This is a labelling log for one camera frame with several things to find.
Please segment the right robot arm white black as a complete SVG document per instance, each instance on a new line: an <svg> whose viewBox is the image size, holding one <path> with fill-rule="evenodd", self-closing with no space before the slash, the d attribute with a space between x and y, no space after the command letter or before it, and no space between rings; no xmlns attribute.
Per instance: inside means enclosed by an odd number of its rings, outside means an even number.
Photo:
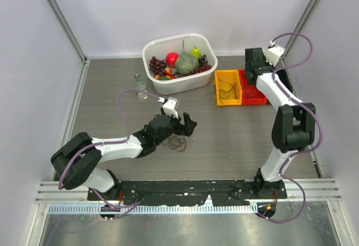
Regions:
<svg viewBox="0 0 359 246"><path fill-rule="evenodd" d="M245 79L269 100L276 112L271 131L273 149L254 177L253 190L259 198L270 198L282 189L285 170L297 153L312 145L315 137L315 106L295 97L275 73L283 53L278 45L267 51L245 50Z"/></svg>

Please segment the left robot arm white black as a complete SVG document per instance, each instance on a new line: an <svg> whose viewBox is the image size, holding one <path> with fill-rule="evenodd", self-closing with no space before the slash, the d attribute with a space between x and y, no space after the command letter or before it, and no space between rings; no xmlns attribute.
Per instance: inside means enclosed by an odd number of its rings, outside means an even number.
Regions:
<svg viewBox="0 0 359 246"><path fill-rule="evenodd" d="M59 149L50 161L59 176L61 189L86 186L112 201L119 195L120 182L112 171L99 169L98 164L148 156L174 134L191 136L196 126L189 113L178 118L161 113L129 137L98 139L81 132Z"/></svg>

